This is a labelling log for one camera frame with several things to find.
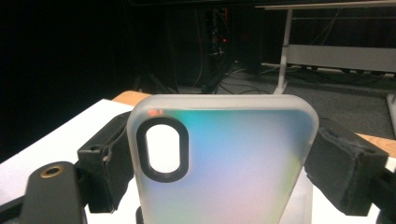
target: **gray carpet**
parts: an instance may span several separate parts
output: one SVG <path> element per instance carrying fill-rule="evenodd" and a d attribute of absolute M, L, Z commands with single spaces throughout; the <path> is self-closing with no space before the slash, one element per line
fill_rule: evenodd
<path fill-rule="evenodd" d="M 321 117 L 331 118 L 354 133 L 364 133 L 395 139 L 389 116 L 386 96 L 396 92 L 394 75 L 368 73 L 345 74 L 338 71 L 312 71 L 289 68 L 285 94 L 305 99 Z M 246 70 L 224 78 L 217 94 L 265 94 L 273 93 L 277 83 L 276 69 L 260 75 Z M 192 88 L 179 89 L 180 93 L 195 93 Z"/>

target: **cable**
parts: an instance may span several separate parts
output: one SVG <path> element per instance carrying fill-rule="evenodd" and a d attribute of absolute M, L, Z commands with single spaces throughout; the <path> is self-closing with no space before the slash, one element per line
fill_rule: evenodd
<path fill-rule="evenodd" d="M 233 93 L 232 91 L 228 90 L 227 88 L 223 87 L 223 86 L 221 85 L 221 83 L 219 83 L 219 86 L 220 86 L 222 89 L 224 89 L 225 91 L 227 91 L 228 93 L 230 93 L 230 94 L 235 94 L 235 93 Z"/>
<path fill-rule="evenodd" d="M 265 74 L 265 73 L 273 72 L 273 71 L 279 69 L 279 67 L 280 67 L 280 65 L 277 65 L 277 66 L 274 67 L 274 68 L 271 68 L 271 69 L 268 69 L 268 70 L 265 70 L 265 71 L 260 72 L 260 74 Z M 289 71 L 288 71 L 288 69 L 290 69 L 290 68 L 286 68 L 286 72 L 287 72 L 287 73 L 292 73 L 292 72 L 296 72 L 296 71 L 300 70 L 301 67 L 296 67 L 296 68 L 294 68 L 294 70 L 289 70 Z"/>
<path fill-rule="evenodd" d="M 337 13 L 334 16 L 334 19 L 332 19 L 332 25 L 330 26 L 329 30 L 327 31 L 327 34 L 324 36 L 321 46 L 323 46 L 324 42 L 327 39 L 327 36 L 329 36 L 329 33 L 332 30 L 332 27 L 334 26 L 335 20 L 337 19 L 338 15 L 340 14 L 340 11 L 341 11 L 341 8 L 338 8 Z"/>
<path fill-rule="evenodd" d="M 294 21 L 298 20 L 332 20 L 334 17 L 295 17 L 293 18 Z M 338 17 L 337 20 L 395 20 L 396 17 Z"/>
<path fill-rule="evenodd" d="M 244 71 L 247 71 L 247 69 L 243 68 L 243 69 L 235 70 L 235 71 L 232 71 L 231 73 L 226 73 L 225 76 L 226 77 L 234 77 L 234 78 L 242 78 L 242 79 L 249 78 L 249 77 L 255 77 L 254 75 L 251 75 L 251 74 L 247 74 L 247 76 L 246 75 L 236 76 L 236 74 L 238 74 L 240 72 L 244 72 Z"/>
<path fill-rule="evenodd" d="M 260 90 L 259 88 L 255 87 L 255 86 L 253 86 L 253 85 L 233 84 L 233 83 L 227 83 L 227 82 L 224 82 L 224 81 L 221 81 L 220 84 L 225 84 L 225 85 L 229 85 L 229 86 L 238 86 L 238 87 L 248 87 L 248 88 L 253 88 L 254 91 L 257 91 L 257 92 L 259 92 L 259 93 L 264 92 L 264 93 L 270 94 L 270 92 Z"/>
<path fill-rule="evenodd" d="M 230 38 L 230 29 L 228 27 L 227 20 L 224 18 L 222 21 L 222 26 L 225 28 L 226 34 L 225 38 Z M 218 58 L 214 58 L 216 62 L 216 67 L 211 69 L 210 75 L 211 78 L 205 82 L 205 84 L 201 87 L 201 94 L 206 94 L 213 92 L 215 88 L 219 85 L 220 81 L 225 77 L 224 72 L 228 70 L 231 63 L 233 62 L 232 54 L 230 51 L 230 41 L 223 43 L 223 53 Z"/>
<path fill-rule="evenodd" d="M 237 94 L 245 94 L 245 93 L 252 92 L 252 91 L 257 91 L 257 90 L 241 91 L 241 92 L 238 92 Z"/>
<path fill-rule="evenodd" d="M 311 83 L 311 84 L 323 84 L 323 83 L 324 83 L 324 77 L 321 77 L 321 76 L 318 76 L 318 77 L 320 77 L 320 79 L 321 79 L 320 81 L 310 81 L 310 80 L 307 79 L 307 78 L 299 77 L 299 76 L 293 75 L 293 74 L 288 74 L 288 75 L 286 76 L 286 79 L 287 79 L 287 80 L 290 80 L 290 77 L 294 77 L 294 78 L 297 78 L 297 79 L 302 80 L 303 82 Z"/>
<path fill-rule="evenodd" d="M 217 94 L 217 93 L 218 93 L 218 90 L 219 90 L 219 85 L 216 86 L 216 88 L 215 88 L 215 90 L 212 92 L 212 94 Z"/>
<path fill-rule="evenodd" d="M 325 75 L 325 74 L 317 73 L 317 75 L 318 75 L 318 76 L 323 76 L 323 75 Z M 354 78 L 354 79 L 352 79 L 352 80 L 349 80 L 349 81 L 336 80 L 336 79 L 334 79 L 334 78 L 332 78 L 332 77 L 330 77 L 330 76 L 328 76 L 328 75 L 326 76 L 326 78 L 327 78 L 328 80 L 332 81 L 332 82 L 335 83 L 335 84 L 347 84 L 347 85 L 364 86 L 364 85 L 369 85 L 369 84 L 376 83 L 377 81 L 381 80 L 384 76 L 385 76 L 385 74 L 383 74 L 383 75 L 381 75 L 381 76 L 373 76 L 373 75 L 371 75 L 371 74 L 366 74 L 366 75 L 363 75 L 363 76 L 361 76 L 361 77 L 356 77 L 356 78 Z M 374 79 L 374 80 L 371 80 L 371 81 L 368 81 L 368 82 L 364 82 L 364 83 L 357 83 L 358 81 L 360 81 L 360 80 L 362 80 L 362 79 L 364 79 L 364 78 L 367 78 L 367 77 L 375 77 L 375 79 Z"/>
<path fill-rule="evenodd" d="M 172 94 L 172 93 L 173 93 L 173 92 L 169 91 L 168 88 L 167 88 L 165 85 L 163 85 L 163 84 L 161 83 L 161 81 L 160 81 L 157 77 L 154 76 L 154 74 L 148 73 L 148 77 L 149 77 L 149 78 L 157 85 L 157 87 L 160 88 L 160 90 L 163 91 L 164 93 L 166 93 L 166 94 Z"/>
<path fill-rule="evenodd" d="M 171 42 L 172 36 L 171 36 L 170 29 L 169 29 L 169 22 L 166 22 L 166 23 L 165 23 L 165 26 L 166 26 L 166 34 L 167 34 L 167 36 L 168 36 L 168 38 L 167 38 L 167 40 L 168 40 L 168 46 L 172 46 L 172 42 Z M 174 83 L 175 83 L 175 85 L 176 85 L 176 92 L 179 93 L 179 92 L 178 92 L 177 76 L 176 76 L 175 74 L 173 74 L 172 77 L 173 77 L 173 81 L 174 81 Z"/>
<path fill-rule="evenodd" d="M 338 8 L 338 10 L 337 10 L 337 12 L 335 13 L 335 15 L 334 15 L 332 21 L 330 21 L 330 22 L 323 28 L 323 30 L 320 32 L 320 34 L 318 34 L 317 37 L 315 37 L 315 39 L 314 39 L 309 45 L 313 45 L 313 44 L 320 38 L 320 36 L 323 35 L 324 32 L 326 32 L 326 31 L 329 29 L 330 26 L 332 27 L 332 25 L 334 24 L 334 21 L 335 21 L 336 17 L 338 16 L 338 14 L 339 14 L 339 12 L 340 12 L 340 9 L 341 9 L 341 8 Z"/>
<path fill-rule="evenodd" d="M 198 83 L 199 79 L 201 79 L 202 76 L 202 69 L 204 67 L 204 53 L 203 53 L 203 49 L 202 49 L 202 40 L 201 40 L 201 31 L 199 29 L 199 21 L 198 21 L 198 13 L 197 13 L 197 9 L 194 10 L 195 13 L 195 22 L 197 24 L 197 33 L 198 33 L 198 41 L 199 41 L 199 50 L 200 50 L 200 56 L 201 56 L 201 67 L 200 67 L 200 71 L 199 71 L 199 76 L 198 78 L 195 80 L 195 83 L 192 85 L 193 87 L 196 86 L 196 84 Z"/>

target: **phone case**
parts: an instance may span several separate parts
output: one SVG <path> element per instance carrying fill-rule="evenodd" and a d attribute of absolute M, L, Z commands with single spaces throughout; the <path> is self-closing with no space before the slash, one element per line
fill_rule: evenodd
<path fill-rule="evenodd" d="M 146 134 L 158 124 L 179 136 L 179 166 L 169 173 L 150 165 Z M 315 110 L 291 95 L 143 100 L 127 133 L 145 223 L 277 223 L 317 129 Z"/>

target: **phone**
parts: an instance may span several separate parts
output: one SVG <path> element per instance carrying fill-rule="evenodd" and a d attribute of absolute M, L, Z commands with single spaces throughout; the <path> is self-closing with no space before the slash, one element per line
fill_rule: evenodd
<path fill-rule="evenodd" d="M 150 130 L 159 126 L 177 133 L 176 147 L 160 137 L 163 147 L 151 149 Z M 318 115 L 292 95 L 154 95 L 133 109 L 126 128 L 144 223 L 273 224 Z"/>

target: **white surface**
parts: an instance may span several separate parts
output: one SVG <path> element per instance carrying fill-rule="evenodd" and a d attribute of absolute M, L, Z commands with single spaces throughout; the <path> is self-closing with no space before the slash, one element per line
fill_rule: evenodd
<path fill-rule="evenodd" d="M 0 164 L 0 204 L 7 203 L 24 194 L 29 174 L 37 168 L 54 162 L 76 162 L 77 150 L 95 133 L 120 113 L 133 109 L 108 100 L 102 100 L 81 114 L 66 122 L 54 132 L 32 144 L 18 155 Z M 312 185 L 304 175 L 291 195 L 281 224 L 309 223 L 311 220 Z M 338 212 L 318 189 L 314 189 L 312 223 L 348 223 L 374 224 L 378 211 L 373 210 L 372 217 L 346 217 Z M 139 206 L 137 188 L 134 179 L 123 196 L 120 208 L 113 214 L 90 214 L 89 224 L 95 223 L 132 223 L 135 224 L 135 211 Z"/>
<path fill-rule="evenodd" d="M 180 166 L 178 132 L 169 125 L 158 124 L 146 133 L 148 159 L 152 169 L 172 173 Z"/>

